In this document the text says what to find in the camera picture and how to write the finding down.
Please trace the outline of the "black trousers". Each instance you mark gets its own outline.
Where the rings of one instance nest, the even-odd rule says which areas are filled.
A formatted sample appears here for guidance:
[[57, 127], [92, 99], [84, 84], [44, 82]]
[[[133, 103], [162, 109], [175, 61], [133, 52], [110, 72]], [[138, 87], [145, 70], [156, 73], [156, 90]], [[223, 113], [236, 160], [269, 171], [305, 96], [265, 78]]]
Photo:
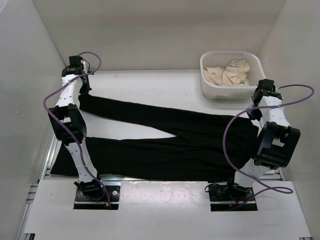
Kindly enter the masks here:
[[87, 137], [99, 174], [144, 180], [225, 182], [251, 158], [258, 127], [248, 118], [124, 102], [92, 95], [79, 97], [86, 113], [151, 127], [167, 138]]

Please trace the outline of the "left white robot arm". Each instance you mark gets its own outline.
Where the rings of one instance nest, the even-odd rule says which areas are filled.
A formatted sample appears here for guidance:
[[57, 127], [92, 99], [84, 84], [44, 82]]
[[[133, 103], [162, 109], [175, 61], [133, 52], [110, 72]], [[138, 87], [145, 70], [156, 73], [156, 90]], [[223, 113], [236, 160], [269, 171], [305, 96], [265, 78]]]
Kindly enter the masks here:
[[61, 73], [62, 87], [43, 100], [57, 140], [66, 147], [76, 167], [78, 191], [92, 201], [107, 200], [108, 191], [99, 178], [87, 146], [87, 126], [80, 113], [79, 96], [91, 90], [90, 64], [81, 54], [69, 57], [69, 65]]

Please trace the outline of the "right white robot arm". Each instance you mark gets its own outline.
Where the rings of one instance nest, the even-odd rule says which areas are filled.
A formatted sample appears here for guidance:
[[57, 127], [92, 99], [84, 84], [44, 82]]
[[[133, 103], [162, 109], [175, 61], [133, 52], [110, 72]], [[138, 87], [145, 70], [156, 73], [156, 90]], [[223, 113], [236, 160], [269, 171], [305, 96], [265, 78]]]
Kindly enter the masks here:
[[253, 183], [265, 173], [286, 167], [301, 136], [300, 130], [287, 121], [280, 107], [282, 95], [276, 92], [273, 80], [259, 80], [251, 99], [247, 115], [259, 122], [261, 130], [253, 141], [250, 160], [224, 188], [230, 200], [246, 196]]

